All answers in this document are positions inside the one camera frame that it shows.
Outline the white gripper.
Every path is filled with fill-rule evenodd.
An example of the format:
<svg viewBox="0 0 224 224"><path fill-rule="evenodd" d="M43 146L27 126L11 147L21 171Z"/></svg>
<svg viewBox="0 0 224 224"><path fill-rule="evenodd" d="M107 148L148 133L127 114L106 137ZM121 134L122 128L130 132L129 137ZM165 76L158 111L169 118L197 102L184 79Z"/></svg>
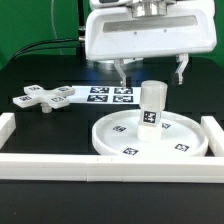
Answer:
<svg viewBox="0 0 224 224"><path fill-rule="evenodd" d="M122 59L177 55L173 83L182 85L188 53L216 46L214 15L213 4L173 4L165 16L144 18L133 17L128 7L97 9L86 22L86 56L93 61L115 59L121 86L129 88Z"/></svg>

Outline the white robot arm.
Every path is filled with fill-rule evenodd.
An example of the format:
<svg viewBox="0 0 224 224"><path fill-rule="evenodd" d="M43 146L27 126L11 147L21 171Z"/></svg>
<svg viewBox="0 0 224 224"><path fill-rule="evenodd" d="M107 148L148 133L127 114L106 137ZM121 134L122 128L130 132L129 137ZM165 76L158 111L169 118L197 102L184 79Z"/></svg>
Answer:
<svg viewBox="0 0 224 224"><path fill-rule="evenodd" d="M90 0L85 54L91 61L112 60L117 71L125 59L176 57L176 83L191 53L217 44L214 0Z"/></svg>

